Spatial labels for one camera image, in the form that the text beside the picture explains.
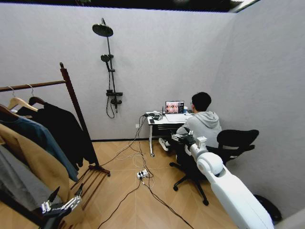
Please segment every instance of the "shower head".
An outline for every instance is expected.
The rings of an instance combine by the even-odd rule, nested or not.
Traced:
[[[110,57],[108,55],[102,55],[101,60],[107,63],[110,60]]]
[[[106,25],[104,18],[102,18],[101,24],[94,24],[92,26],[93,32],[95,32],[97,35],[103,36],[103,37],[111,37],[113,35],[113,30],[109,26]]]
[[[110,57],[108,55],[102,55],[101,60],[106,63],[108,71],[111,72],[111,69],[109,68],[109,64],[108,64]]]

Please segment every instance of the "extension cord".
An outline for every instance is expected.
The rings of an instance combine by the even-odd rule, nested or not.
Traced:
[[[147,170],[145,169],[145,170],[143,170],[143,171],[141,171],[141,172],[136,173],[136,175],[137,175],[137,178],[140,179],[140,178],[147,177],[147,176],[148,176],[148,172],[147,172]]]

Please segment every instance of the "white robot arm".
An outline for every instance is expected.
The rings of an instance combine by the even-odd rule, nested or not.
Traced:
[[[208,152],[205,137],[195,141],[190,131],[185,135],[172,135],[172,139],[185,144],[186,153],[194,157],[197,167],[211,183],[214,194],[238,228],[274,228],[268,212],[243,182],[230,173],[218,155]]]

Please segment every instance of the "desk leg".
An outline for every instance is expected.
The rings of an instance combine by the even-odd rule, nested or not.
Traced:
[[[150,126],[150,130],[149,130],[149,148],[151,151],[151,156],[154,156],[153,154],[153,146],[152,146],[152,139],[153,138],[153,126]]]

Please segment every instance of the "tan coat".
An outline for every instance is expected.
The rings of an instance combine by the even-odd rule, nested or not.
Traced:
[[[67,202],[74,196],[69,188],[66,168],[39,145],[2,124],[0,124],[0,144],[6,144],[10,152],[27,165],[50,190],[55,190],[60,186],[58,196],[63,202]],[[64,218],[68,225],[76,224],[82,219],[83,212],[80,206]]]

